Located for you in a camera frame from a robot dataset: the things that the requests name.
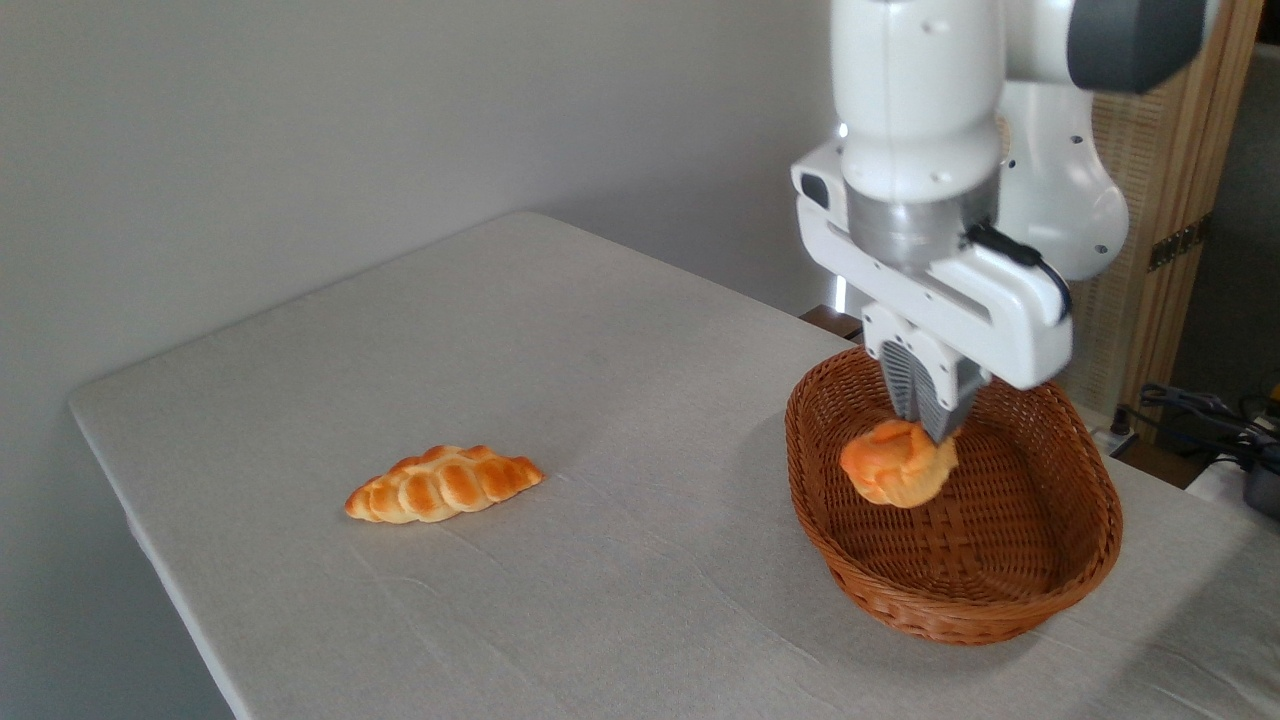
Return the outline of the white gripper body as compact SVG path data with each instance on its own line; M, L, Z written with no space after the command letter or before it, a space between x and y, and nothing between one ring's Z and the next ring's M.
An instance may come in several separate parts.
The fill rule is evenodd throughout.
M923 270L904 270L859 249L846 231L836 143L792 165L800 234L813 260L874 302L1019 389L1065 368L1073 324L1062 293L1041 269L970 245Z

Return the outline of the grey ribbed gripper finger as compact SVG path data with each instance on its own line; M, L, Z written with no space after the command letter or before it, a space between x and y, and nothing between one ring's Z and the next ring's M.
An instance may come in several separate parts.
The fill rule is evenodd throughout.
M937 340L918 341L918 365L920 423L934 443L942 445L966 420L991 373Z
M923 419L916 357L908 348L915 329L914 324L883 304L863 306L863 347L879 364L893 410L904 420Z

